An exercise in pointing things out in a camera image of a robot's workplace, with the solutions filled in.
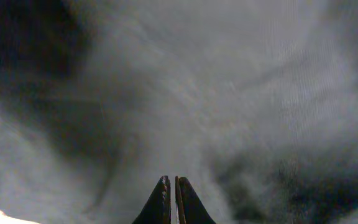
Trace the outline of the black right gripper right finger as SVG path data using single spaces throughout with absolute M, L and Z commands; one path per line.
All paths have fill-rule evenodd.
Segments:
M 175 177 L 175 204 L 178 224 L 216 224 L 186 177 Z

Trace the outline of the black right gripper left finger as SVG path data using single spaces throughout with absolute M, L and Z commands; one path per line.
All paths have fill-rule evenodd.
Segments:
M 163 175 L 132 224 L 171 224 L 171 211 L 170 179 Z

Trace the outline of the black t-shirt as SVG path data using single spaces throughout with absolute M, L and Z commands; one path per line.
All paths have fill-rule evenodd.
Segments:
M 358 223 L 358 1 L 0 1 L 0 210 Z

